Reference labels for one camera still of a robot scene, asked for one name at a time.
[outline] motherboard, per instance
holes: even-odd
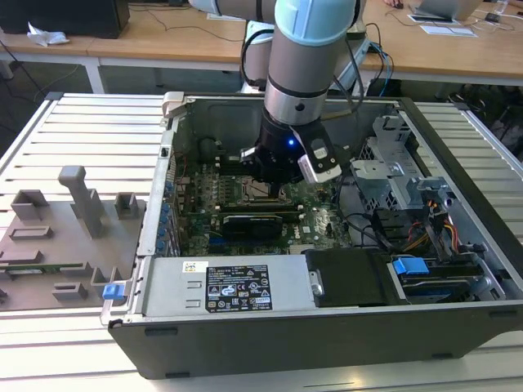
[[[269,185],[241,170],[186,160],[177,166],[171,203],[181,256],[286,255],[351,245],[334,183],[288,184],[271,197]]]

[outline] laptop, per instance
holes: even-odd
[[[423,0],[414,14],[466,20],[482,2],[483,0]]]

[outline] warning label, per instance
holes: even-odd
[[[205,309],[209,313],[272,310],[267,266],[208,267]]]

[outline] robotic arm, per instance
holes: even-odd
[[[217,14],[275,23],[260,136],[242,152],[257,180],[320,183],[341,174],[320,121],[358,0],[190,0]]]

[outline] paper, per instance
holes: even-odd
[[[211,13],[207,14],[207,19],[208,20],[235,20],[237,22],[245,21],[245,19],[234,18],[233,16],[224,16],[224,15],[220,16],[220,15],[211,14]]]
[[[453,32],[455,32],[456,34],[460,34],[460,35],[473,35],[473,36],[476,36],[474,34],[474,32],[470,29],[457,29],[455,27],[451,27],[450,28]]]
[[[27,33],[27,37],[32,42],[37,43],[38,45],[47,47],[47,45],[69,42],[69,39],[67,39],[65,33],[62,33],[61,31],[49,33],[48,31],[43,31],[41,29],[33,27],[29,22],[27,25],[29,26],[29,32]]]
[[[459,23],[457,20],[453,20],[452,22],[446,22],[444,20],[434,20],[434,21],[429,21],[429,20],[424,20],[424,21],[420,21],[420,20],[416,20],[415,19],[415,16],[416,15],[407,15],[413,22],[416,22],[416,23],[419,23],[419,24],[422,24],[422,23],[437,23],[439,25],[455,25],[455,26],[461,26],[461,23]]]
[[[454,35],[455,37],[477,37],[477,35],[470,29],[459,29],[449,27],[437,27],[437,26],[420,26],[425,33],[435,35]]]

